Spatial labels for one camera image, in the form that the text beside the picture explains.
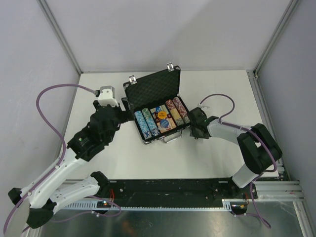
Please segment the red card deck box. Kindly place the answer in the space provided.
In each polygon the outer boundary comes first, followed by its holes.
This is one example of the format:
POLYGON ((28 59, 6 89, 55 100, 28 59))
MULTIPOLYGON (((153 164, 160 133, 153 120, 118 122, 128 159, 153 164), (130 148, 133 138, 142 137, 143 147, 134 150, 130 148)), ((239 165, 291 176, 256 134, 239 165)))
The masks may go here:
POLYGON ((172 118, 157 118, 157 126, 161 133, 173 130, 176 128, 176 124, 172 118))

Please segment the orange big blind button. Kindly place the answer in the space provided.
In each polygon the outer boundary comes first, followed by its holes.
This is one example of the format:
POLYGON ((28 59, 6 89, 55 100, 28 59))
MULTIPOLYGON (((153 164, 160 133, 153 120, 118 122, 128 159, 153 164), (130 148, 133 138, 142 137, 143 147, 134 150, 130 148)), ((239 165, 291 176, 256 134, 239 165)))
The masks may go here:
POLYGON ((167 118, 167 113, 166 113, 166 111, 159 111, 159 112, 157 113, 157 117, 158 117, 159 119, 166 119, 166 118, 167 118))

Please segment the blue small blind button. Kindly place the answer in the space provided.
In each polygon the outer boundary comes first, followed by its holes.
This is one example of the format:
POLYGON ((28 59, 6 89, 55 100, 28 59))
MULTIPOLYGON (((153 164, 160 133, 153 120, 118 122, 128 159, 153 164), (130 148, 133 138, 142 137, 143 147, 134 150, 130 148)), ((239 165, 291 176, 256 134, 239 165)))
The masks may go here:
POLYGON ((165 129, 169 129, 170 128, 169 121, 167 119, 162 119, 160 121, 160 126, 165 128, 165 129))

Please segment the blue card deck box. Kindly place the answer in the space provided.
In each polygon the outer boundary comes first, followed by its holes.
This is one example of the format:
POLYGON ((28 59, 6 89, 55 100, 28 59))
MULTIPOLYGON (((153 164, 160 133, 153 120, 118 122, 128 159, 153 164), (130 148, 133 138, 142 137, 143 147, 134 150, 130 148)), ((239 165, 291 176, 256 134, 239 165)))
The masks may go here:
POLYGON ((160 105, 160 106, 157 106, 157 107, 154 107, 152 109, 150 109, 151 111, 151 114, 154 116, 154 117, 159 117, 159 113, 162 112, 162 117, 166 117, 168 115, 168 109, 166 108, 165 105, 160 105))

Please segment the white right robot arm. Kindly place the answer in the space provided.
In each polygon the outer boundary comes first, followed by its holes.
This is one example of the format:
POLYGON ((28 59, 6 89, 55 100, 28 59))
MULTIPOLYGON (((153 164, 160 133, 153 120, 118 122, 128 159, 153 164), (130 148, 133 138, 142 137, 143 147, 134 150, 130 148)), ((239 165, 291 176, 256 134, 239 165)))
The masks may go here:
POLYGON ((258 123, 254 126, 241 126, 223 121, 211 116, 199 107, 188 112, 191 121, 190 135, 196 139, 210 137, 221 138, 239 146, 244 165, 231 177, 228 193, 233 198, 239 198, 245 193, 245 186, 253 182, 262 173, 269 172, 270 166, 276 171, 276 161, 283 153, 267 128, 258 123))

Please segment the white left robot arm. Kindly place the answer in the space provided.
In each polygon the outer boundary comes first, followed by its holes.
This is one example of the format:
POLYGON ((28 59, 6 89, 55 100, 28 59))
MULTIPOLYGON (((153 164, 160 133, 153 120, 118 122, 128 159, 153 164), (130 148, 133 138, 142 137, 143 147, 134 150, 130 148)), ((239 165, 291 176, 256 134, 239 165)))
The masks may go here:
POLYGON ((32 229, 39 228, 61 208, 74 201, 89 196, 103 198, 108 195, 110 181, 101 171, 92 172, 83 181, 66 189, 59 187, 73 171, 88 164, 113 141, 121 124, 134 120, 133 106, 125 97, 122 102, 124 110, 120 105, 111 106, 102 100, 95 100, 95 113, 90 116, 89 123, 68 142, 62 156, 33 183, 8 192, 9 198, 17 207, 25 201, 29 202, 29 214, 23 224, 32 229))

